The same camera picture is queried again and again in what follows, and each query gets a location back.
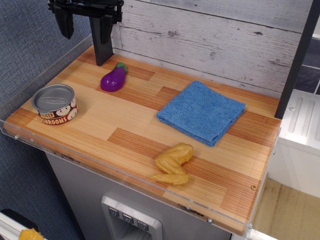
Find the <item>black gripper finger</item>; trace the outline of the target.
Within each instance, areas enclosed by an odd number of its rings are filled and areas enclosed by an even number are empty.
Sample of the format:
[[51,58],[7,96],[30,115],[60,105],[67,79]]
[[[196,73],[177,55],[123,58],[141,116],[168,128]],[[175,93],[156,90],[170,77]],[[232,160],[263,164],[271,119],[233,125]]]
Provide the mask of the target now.
[[90,17],[89,21],[96,64],[102,66],[113,55],[111,41],[113,16],[103,14],[99,17]]
[[74,32],[73,15],[61,7],[54,7],[54,14],[61,34],[70,39]]

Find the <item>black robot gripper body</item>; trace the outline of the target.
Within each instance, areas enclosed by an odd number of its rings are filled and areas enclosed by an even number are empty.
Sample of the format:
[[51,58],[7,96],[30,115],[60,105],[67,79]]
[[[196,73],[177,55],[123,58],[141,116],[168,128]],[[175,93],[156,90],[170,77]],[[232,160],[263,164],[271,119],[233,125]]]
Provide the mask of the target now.
[[60,7],[72,15],[101,17],[103,14],[113,17],[113,24],[122,21],[123,0],[49,0],[48,8],[55,14],[54,7]]

